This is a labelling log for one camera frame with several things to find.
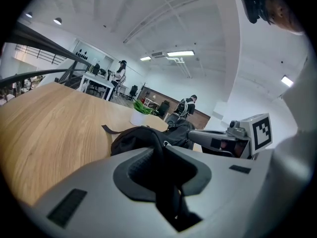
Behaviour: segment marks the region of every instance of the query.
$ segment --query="wall light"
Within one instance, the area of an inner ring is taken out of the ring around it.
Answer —
[[[177,51],[177,52],[170,52],[167,53],[169,57],[179,57],[179,56],[194,56],[195,53],[192,50],[189,51]]]
[[[145,58],[140,58],[141,61],[148,61],[148,60],[151,60],[152,58],[150,57],[145,57]]]
[[[57,25],[61,25],[61,18],[56,18],[56,19],[54,19],[54,22],[55,22]]]
[[[28,13],[26,13],[25,15],[27,15],[29,18],[31,18],[32,17],[32,12],[31,11],[29,11]]]
[[[294,83],[292,80],[290,80],[287,76],[283,76],[281,80],[285,85],[291,87],[292,84]]]

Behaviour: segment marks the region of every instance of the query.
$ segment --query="potted plant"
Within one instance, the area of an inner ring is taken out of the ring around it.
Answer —
[[[133,106],[134,106],[134,109],[133,109],[130,122],[136,126],[143,125],[146,115],[149,115],[153,110],[145,107],[143,103],[139,100],[136,100]]]

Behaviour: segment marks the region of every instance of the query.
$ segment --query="light wood tabletop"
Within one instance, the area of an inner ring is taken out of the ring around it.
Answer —
[[[58,83],[0,107],[0,167],[13,195],[33,205],[81,166],[109,157],[113,138],[101,125],[131,128],[132,111]],[[145,125],[167,128],[152,115]]]

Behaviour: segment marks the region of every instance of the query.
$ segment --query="white desk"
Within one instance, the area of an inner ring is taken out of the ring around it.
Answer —
[[[154,104],[156,104],[158,107],[159,107],[159,104],[158,103],[156,103],[156,102],[154,102],[154,101],[151,101],[150,99],[148,99],[148,98],[145,98],[145,102],[144,102],[144,106],[149,106],[149,104],[150,103],[154,103]]]
[[[105,78],[103,78],[101,76],[94,75],[94,74],[86,71],[84,73],[84,75],[83,75],[83,78],[81,79],[80,86],[77,89],[77,91],[81,92],[81,88],[83,87],[83,83],[84,83],[85,79],[91,80],[91,81],[96,82],[96,83],[98,83],[100,85],[103,85],[103,86],[105,86],[107,88],[110,88],[110,90],[108,92],[108,95],[107,95],[107,98],[106,98],[106,101],[109,100],[111,92],[112,92],[112,90],[114,88],[114,85],[110,81],[106,80]]]

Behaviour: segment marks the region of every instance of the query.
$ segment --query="black hair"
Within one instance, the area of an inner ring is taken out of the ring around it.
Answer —
[[[125,69],[125,66],[126,66],[126,64],[123,63],[123,66],[121,66],[121,67],[119,68],[119,70],[117,70],[117,73],[120,73],[123,69]]]

